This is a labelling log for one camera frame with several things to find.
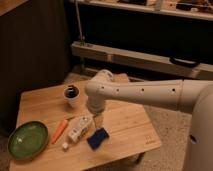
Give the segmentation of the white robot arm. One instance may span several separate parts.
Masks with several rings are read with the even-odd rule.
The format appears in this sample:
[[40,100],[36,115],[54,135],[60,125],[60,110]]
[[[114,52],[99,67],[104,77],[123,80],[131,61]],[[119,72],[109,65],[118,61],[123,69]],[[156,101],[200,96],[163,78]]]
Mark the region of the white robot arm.
[[213,171],[213,81],[164,80],[115,82],[100,70],[85,86],[87,108],[95,116],[107,100],[178,110],[192,115],[183,171]]

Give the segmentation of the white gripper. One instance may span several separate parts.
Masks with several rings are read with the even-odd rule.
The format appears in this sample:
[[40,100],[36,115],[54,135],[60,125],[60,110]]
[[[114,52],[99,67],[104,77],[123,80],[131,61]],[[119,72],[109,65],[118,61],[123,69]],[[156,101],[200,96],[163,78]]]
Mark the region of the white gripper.
[[106,101],[103,99],[89,98],[87,100],[87,108],[93,113],[97,114],[93,116],[95,128],[99,129],[103,125],[104,116],[102,112],[105,110]]

